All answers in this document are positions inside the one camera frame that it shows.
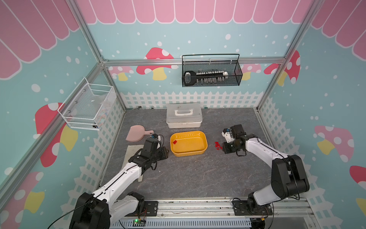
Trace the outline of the yellow plastic storage box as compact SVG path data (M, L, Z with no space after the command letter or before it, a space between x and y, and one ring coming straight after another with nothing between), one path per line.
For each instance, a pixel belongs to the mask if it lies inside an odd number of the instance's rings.
M180 132L170 137L170 149L177 157L200 155L207 148L206 135L202 131Z

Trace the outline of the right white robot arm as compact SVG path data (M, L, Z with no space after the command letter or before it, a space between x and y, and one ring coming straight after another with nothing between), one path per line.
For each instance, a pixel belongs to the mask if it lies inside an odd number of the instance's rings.
M301 157L287 155L270 147L258 136L247 134L242 125L235 125L222 131L225 138L225 154L239 151L251 153L271 168L271 181L265 188L248 195L246 205L254 213L285 198L300 199L300 194L310 190L310 184Z

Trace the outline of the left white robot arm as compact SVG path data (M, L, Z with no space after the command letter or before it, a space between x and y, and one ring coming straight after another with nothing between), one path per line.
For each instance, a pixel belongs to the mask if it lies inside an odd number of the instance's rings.
M145 199L141 194L130 192L122 200L118 198L144 172L155 170L157 162L167 159L168 153L162 135L148 137L143 148L128 160L117 175L92 194L84 193L78 198L69 227L108 229L127 215L145 215Z

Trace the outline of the white lidded plastic box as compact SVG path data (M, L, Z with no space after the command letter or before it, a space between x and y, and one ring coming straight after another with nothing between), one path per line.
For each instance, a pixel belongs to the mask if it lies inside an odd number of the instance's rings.
M203 121L198 103L167 105L166 123L170 129L199 128Z

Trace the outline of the white work glove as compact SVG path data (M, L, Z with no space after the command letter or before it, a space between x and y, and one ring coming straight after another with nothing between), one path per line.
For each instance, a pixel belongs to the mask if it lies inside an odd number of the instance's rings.
M127 150L126 150L126 154L125 154L125 157L124 157L124 161L123 161L123 164L122 164L122 167L121 167L121 170L120 171L123 171L123 169L126 167L126 165L128 164L128 160L135 155L135 153L139 150L143 148L143 145L129 145L127 147ZM135 174L138 174L139 177L137 178L137 182L142 182L143 181L143 176L141 175L141 172L138 171L138 168L139 167L135 167L131 170L128 171L128 173L131 173L131 171L134 171Z

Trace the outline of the small green circuit board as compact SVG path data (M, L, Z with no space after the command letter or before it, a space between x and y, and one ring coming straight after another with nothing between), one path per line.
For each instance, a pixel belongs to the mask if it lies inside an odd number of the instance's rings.
M146 220L143 219L134 219L132 226L133 227L144 227L146 225Z

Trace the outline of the black socket set holder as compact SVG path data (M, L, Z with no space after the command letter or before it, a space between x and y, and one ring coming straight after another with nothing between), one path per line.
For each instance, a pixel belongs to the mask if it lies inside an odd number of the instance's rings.
M215 84L223 82L229 77L226 71L194 72L186 71L183 74L183 86L194 86L195 84Z

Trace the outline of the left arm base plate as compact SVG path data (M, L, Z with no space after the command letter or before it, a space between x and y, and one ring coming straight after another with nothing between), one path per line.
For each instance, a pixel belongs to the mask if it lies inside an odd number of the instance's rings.
M145 201L140 217L156 217L158 211L158 201Z

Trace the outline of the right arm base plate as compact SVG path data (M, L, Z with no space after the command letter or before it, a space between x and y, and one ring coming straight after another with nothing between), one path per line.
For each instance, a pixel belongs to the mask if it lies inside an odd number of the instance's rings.
M232 206L236 216L262 216L266 218L273 214L270 204L259 206L252 199L241 200L234 198L232 200Z

